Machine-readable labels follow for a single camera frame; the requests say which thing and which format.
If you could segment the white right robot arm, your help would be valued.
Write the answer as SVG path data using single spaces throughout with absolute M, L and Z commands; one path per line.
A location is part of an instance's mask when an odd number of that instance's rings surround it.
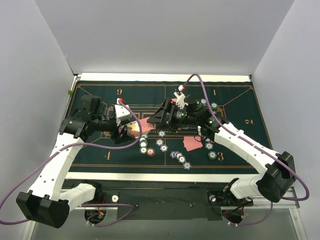
M 234 152 L 257 171 L 257 175 L 234 178 L 223 189 L 224 201 L 230 205 L 250 197 L 264 197 L 279 202 L 296 181 L 294 159 L 288 152 L 278 153 L 245 135 L 243 130 L 219 115 L 209 103 L 197 95 L 166 98 L 161 107 L 147 120 L 159 130 L 176 131 L 193 128 L 204 136 Z

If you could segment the green poker table mat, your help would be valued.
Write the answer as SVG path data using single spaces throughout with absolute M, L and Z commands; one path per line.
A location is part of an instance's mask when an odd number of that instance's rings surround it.
M 113 104 L 117 98 L 122 98 L 130 109 L 140 118 L 152 116 L 166 98 L 173 98 L 178 82 L 155 81 L 79 81 L 76 83 L 68 106 L 72 113 L 81 105 L 84 95 L 94 95 L 102 99 L 105 115 L 114 114 Z M 211 103 L 217 103 L 217 113 L 229 120 L 236 128 L 243 130 L 247 136 L 271 147 L 258 98 L 251 82 L 208 82 L 202 88 L 197 80 L 191 81 L 186 95 L 197 95 L 203 98 L 207 95 Z M 172 151 L 182 153 L 191 164 L 190 174 L 255 174 L 256 170 L 245 160 L 226 147 L 213 145 L 217 157 L 208 158 L 209 150 L 205 147 L 205 139 L 201 137 L 202 148 L 187 151 L 184 137 L 198 136 L 195 130 L 180 128 L 175 132 L 168 131 L 164 143 L 168 151 L 163 152 L 156 144 L 158 131 L 148 133 L 148 146 L 155 150 L 154 156 L 140 153 L 138 144 L 125 149 L 113 150 L 115 145 L 108 132 L 95 132 L 88 142 L 98 144 L 98 147 L 84 146 L 77 154 L 72 166 L 72 172 L 82 173 L 132 173 L 132 174 L 185 174 L 186 169 L 174 158 Z

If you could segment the red poker chip stack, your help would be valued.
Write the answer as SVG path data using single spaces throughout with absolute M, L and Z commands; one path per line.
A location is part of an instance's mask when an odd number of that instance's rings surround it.
M 149 157 L 153 157 L 156 152 L 153 148 L 148 148 L 147 151 L 146 151 L 146 154 L 149 156 Z

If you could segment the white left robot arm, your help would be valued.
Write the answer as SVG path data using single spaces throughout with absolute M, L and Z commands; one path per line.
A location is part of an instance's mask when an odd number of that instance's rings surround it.
M 77 154 L 83 146 L 89 146 L 88 138 L 94 132 L 110 132 L 117 144 L 131 140 L 123 122 L 134 116 L 122 99 L 113 106 L 114 116 L 103 114 L 103 103 L 99 96 L 84 95 L 80 107 L 72 111 L 61 123 L 56 143 L 48 161 L 38 178 L 27 192 L 20 192 L 16 203 L 27 220 L 60 228 L 69 213 L 82 204 L 97 206 L 103 203 L 102 186 L 84 180 L 76 187 L 61 192 L 63 183 Z

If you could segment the green poker chip stack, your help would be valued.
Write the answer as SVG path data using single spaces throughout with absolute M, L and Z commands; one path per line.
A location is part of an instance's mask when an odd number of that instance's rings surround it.
M 209 158 L 210 160 L 214 160 L 216 157 L 217 157 L 217 153 L 216 153 L 215 151 L 210 151 L 210 152 L 208 153 L 208 158 Z

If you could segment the red playing card deck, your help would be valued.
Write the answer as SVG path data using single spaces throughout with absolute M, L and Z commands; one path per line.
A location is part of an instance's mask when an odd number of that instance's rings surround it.
M 151 130 L 154 129 L 154 124 L 148 123 L 147 120 L 149 117 L 141 119 L 140 125 L 142 127 L 142 135 L 148 134 Z M 137 121 L 128 123 L 127 125 L 128 135 L 137 138 L 140 134 L 140 127 Z

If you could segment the aluminium mounting rail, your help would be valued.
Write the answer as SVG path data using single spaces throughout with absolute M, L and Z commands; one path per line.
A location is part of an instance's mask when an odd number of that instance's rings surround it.
M 236 199 L 217 188 L 104 189 L 101 186 L 84 183 L 59 193 L 56 201 L 58 203 L 68 203 L 71 210 L 82 205 L 101 206 L 103 204 L 129 204 L 135 208 L 143 204 L 187 204 L 188 206 L 200 204 L 209 207 L 235 206 L 237 208 L 253 205 L 252 197 Z

